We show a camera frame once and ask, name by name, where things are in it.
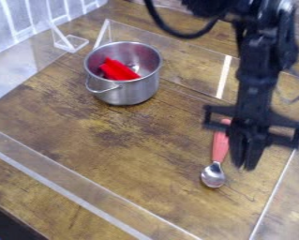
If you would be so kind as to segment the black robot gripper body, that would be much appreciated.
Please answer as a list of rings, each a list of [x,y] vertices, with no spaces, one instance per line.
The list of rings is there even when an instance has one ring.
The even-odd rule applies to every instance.
[[[226,131],[241,128],[250,136],[265,136],[266,146],[278,144],[290,148],[299,147],[299,122],[278,114],[270,107],[273,87],[248,86],[241,83],[238,87],[237,102],[232,106],[205,106],[204,126],[214,130]],[[218,113],[232,118],[232,126],[212,121],[212,115]],[[270,132],[270,127],[292,128],[292,137]]]

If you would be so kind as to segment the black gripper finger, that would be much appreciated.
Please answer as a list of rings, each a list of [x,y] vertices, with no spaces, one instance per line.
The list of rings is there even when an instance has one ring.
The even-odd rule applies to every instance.
[[[248,136],[238,127],[230,128],[230,156],[237,168],[241,168],[246,161]]]
[[[265,135],[254,135],[246,139],[245,169],[253,171],[268,147]]]

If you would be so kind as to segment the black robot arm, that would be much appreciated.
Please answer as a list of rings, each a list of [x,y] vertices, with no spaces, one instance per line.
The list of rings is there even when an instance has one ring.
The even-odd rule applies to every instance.
[[[272,109],[280,74],[297,62],[296,5],[290,0],[182,0],[202,18],[225,20],[236,30],[240,52],[238,96],[233,106],[208,106],[205,126],[230,137],[230,155],[238,168],[256,169],[265,149],[299,146],[299,122]]]

